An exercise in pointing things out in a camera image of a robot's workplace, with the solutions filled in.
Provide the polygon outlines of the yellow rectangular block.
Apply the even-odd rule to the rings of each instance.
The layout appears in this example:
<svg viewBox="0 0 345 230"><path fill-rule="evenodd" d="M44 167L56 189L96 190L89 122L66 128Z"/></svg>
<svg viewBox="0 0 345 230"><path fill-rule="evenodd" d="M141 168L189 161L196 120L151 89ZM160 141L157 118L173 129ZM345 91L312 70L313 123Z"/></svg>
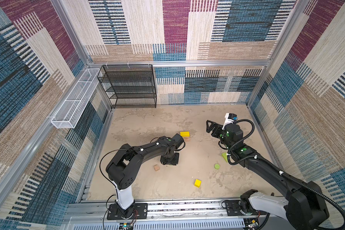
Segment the yellow rectangular block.
<svg viewBox="0 0 345 230"><path fill-rule="evenodd" d="M180 132L180 135L184 138L184 137L190 137L190 132L189 131L182 131Z"/></svg>

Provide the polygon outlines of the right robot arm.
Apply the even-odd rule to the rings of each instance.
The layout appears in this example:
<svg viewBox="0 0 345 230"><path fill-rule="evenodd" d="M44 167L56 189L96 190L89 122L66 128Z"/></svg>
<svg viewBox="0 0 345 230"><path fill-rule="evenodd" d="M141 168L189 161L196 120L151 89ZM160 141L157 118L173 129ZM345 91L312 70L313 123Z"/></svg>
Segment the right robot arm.
<svg viewBox="0 0 345 230"><path fill-rule="evenodd" d="M227 150L230 165L240 165L256 173L284 197L280 199L252 189L241 196L242 211L265 211L287 220L296 230L321 229L321 224L330 217L327 207L330 199L316 183L291 176L245 144L254 129L244 135L239 123L235 114L230 114L223 125L207 120L206 132L219 139L219 146Z"/></svg>

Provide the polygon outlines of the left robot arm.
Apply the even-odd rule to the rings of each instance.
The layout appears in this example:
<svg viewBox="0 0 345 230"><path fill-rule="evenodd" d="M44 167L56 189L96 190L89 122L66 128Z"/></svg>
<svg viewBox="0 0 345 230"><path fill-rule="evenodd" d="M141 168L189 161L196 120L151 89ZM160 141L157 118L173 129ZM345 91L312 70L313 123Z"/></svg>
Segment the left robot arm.
<svg viewBox="0 0 345 230"><path fill-rule="evenodd" d="M179 151L184 147L183 137L175 134L172 138L162 136L156 141L142 146L124 144L118 149L105 170L109 180L116 188L116 207L123 218L129 218L135 210L131 185L137 178L141 165L160 156L162 165L176 166L179 161Z"/></svg>

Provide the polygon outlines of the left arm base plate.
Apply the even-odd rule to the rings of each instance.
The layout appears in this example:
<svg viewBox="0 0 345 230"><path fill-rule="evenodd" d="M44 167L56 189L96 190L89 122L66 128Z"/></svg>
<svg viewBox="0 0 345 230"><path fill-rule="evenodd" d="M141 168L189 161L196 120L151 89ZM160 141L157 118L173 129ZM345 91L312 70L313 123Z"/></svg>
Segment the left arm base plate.
<svg viewBox="0 0 345 230"><path fill-rule="evenodd" d="M122 219L146 219L148 211L148 203L133 203L126 210L122 209L118 203L111 204L108 208L107 220Z"/></svg>

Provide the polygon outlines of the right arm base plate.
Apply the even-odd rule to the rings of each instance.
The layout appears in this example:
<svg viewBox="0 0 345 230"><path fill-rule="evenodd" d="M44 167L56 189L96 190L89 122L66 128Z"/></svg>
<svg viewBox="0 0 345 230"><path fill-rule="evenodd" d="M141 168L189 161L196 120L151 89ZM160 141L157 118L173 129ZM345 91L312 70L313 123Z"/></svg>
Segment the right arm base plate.
<svg viewBox="0 0 345 230"><path fill-rule="evenodd" d="M228 216L265 216L265 211L257 211L249 209L249 211L243 211L240 205L240 199L225 199L221 202L221 207L227 211Z"/></svg>

